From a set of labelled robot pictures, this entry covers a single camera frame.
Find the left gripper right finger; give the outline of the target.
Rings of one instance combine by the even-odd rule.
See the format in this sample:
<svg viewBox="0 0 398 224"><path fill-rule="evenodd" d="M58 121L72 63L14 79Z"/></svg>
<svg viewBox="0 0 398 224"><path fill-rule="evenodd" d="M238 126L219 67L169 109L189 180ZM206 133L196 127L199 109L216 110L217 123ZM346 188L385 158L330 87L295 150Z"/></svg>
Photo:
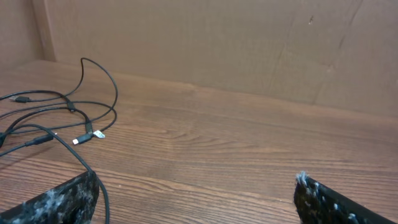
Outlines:
<svg viewBox="0 0 398 224"><path fill-rule="evenodd" d="M395 224L309 177L295 177L294 204L302 224Z"/></svg>

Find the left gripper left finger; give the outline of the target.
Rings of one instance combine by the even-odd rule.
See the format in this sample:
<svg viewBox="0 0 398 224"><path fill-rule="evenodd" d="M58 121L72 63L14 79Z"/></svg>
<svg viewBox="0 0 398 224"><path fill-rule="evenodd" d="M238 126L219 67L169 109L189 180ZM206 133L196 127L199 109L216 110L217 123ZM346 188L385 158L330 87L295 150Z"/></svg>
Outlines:
<svg viewBox="0 0 398 224"><path fill-rule="evenodd" d="M90 223L99 197L97 176L86 171L1 213L1 224Z"/></svg>

